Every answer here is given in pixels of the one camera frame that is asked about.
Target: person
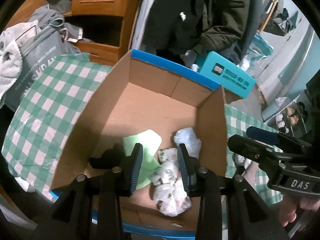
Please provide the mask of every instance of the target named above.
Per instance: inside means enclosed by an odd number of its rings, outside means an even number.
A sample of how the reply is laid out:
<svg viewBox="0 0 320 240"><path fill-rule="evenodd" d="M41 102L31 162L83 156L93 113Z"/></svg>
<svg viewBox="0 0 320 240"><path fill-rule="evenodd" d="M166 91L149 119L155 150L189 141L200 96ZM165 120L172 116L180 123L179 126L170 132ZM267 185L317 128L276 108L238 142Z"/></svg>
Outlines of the person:
<svg viewBox="0 0 320 240"><path fill-rule="evenodd" d="M302 197L297 200L287 194L283 194L278 218L282 226L285 227L288 223L292 223L296 220L296 211L298 206L304 210L312 210L317 212L320 207L320 199Z"/></svg>

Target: teal box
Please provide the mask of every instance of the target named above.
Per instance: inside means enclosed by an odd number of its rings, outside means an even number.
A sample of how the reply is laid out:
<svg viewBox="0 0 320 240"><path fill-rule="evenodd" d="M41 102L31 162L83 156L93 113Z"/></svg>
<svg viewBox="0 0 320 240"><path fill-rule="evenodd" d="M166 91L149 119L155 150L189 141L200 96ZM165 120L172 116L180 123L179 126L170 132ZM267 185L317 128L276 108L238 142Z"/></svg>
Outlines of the teal box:
<svg viewBox="0 0 320 240"><path fill-rule="evenodd" d="M209 52L207 57L199 57L196 64L199 66L199 74L242 98L250 94L256 83L253 77L214 51Z"/></svg>

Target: floor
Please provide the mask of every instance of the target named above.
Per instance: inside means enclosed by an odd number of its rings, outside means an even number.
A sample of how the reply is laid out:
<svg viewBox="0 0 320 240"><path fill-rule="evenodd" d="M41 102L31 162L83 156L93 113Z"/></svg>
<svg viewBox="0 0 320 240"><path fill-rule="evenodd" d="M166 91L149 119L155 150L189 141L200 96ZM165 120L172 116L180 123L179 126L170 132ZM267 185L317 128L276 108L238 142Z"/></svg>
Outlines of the floor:
<svg viewBox="0 0 320 240"><path fill-rule="evenodd" d="M253 89L246 99L233 102L230 105L262 121L261 100L256 89ZM4 106L0 109L0 148L2 148L5 133L12 117L13 113L8 108ZM2 155L0 155L0 184L13 202L30 219L37 221L42 215L49 212L50 207L52 206L52 203L40 193L26 193L20 188L15 179L8 172L7 163ZM163 238L132 234L132 239L161 240Z"/></svg>

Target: metal screw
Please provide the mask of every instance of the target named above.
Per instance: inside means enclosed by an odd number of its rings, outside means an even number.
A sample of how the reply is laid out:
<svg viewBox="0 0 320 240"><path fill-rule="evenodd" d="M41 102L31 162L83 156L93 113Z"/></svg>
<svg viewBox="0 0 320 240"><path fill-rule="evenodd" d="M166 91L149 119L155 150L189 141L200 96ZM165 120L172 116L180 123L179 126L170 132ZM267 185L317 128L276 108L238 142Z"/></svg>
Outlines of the metal screw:
<svg viewBox="0 0 320 240"><path fill-rule="evenodd" d="M208 169L207 169L206 167L200 167L200 168L198 169L198 171L199 171L200 173L205 174L205 173L208 172Z"/></svg>
<svg viewBox="0 0 320 240"><path fill-rule="evenodd" d="M113 173L119 173L121 171L121 168L120 167L113 167L112 168L112 172Z"/></svg>
<svg viewBox="0 0 320 240"><path fill-rule="evenodd" d="M234 178L237 182L242 182L244 180L244 177L242 177L241 175L236 175L234 176Z"/></svg>
<svg viewBox="0 0 320 240"><path fill-rule="evenodd" d="M77 181L84 181L85 180L85 175L81 174L77 176Z"/></svg>
<svg viewBox="0 0 320 240"><path fill-rule="evenodd" d="M279 167L282 168L282 169L286 168L286 166L283 163L279 163Z"/></svg>

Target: light blue wall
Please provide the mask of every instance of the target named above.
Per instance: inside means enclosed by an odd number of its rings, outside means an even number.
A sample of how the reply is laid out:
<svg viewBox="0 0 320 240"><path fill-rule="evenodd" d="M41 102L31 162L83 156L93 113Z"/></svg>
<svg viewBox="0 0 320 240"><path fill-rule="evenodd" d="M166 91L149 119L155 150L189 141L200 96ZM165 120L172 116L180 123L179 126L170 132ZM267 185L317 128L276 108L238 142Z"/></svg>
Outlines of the light blue wall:
<svg viewBox="0 0 320 240"><path fill-rule="evenodd" d="M314 36L313 43L311 45L309 54L305 61L305 66L301 71L300 76L289 91L289 98L295 99L303 90L306 89L308 81L318 72L320 69L320 39L317 35Z"/></svg>

